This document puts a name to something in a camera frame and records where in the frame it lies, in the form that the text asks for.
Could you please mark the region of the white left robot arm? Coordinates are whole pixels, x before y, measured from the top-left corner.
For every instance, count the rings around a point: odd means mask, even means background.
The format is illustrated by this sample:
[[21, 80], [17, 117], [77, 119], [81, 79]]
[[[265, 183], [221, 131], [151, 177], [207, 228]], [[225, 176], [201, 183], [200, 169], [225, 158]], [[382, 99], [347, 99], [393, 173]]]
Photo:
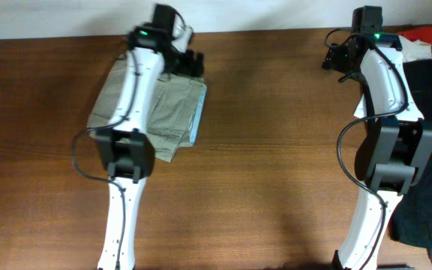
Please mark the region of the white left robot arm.
[[95, 142], [108, 176], [109, 211], [98, 269], [133, 269], [134, 234], [140, 198], [155, 165], [155, 148], [147, 137], [151, 99], [162, 74], [201, 77], [202, 53], [188, 48], [194, 36], [181, 14], [156, 4], [150, 22], [127, 36], [124, 81], [109, 123], [96, 131]]

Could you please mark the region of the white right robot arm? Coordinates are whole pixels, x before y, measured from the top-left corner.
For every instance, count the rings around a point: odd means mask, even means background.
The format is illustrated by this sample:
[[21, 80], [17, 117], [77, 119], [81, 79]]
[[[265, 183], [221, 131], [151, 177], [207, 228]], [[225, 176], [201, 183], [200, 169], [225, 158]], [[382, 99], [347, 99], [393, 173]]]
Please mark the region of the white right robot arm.
[[367, 136], [355, 155], [354, 173], [344, 174], [358, 186], [358, 202], [343, 244], [331, 268], [377, 269], [383, 235], [396, 207], [419, 183], [432, 154], [432, 122], [416, 106], [404, 73], [403, 46], [397, 34], [383, 29], [381, 7], [365, 5], [352, 12], [349, 36], [327, 43], [325, 70], [361, 84], [363, 116], [339, 134], [367, 123]]

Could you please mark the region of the khaki shorts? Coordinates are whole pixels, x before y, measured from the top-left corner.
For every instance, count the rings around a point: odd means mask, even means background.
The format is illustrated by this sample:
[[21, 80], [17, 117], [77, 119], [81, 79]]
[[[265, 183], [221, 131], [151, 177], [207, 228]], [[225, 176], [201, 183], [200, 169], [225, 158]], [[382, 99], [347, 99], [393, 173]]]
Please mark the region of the khaki shorts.
[[[112, 66], [88, 117], [89, 128], [108, 124], [125, 80], [126, 61]], [[156, 158], [170, 162], [176, 150], [194, 146], [207, 86], [202, 77], [164, 76], [157, 83], [148, 117], [148, 138]]]

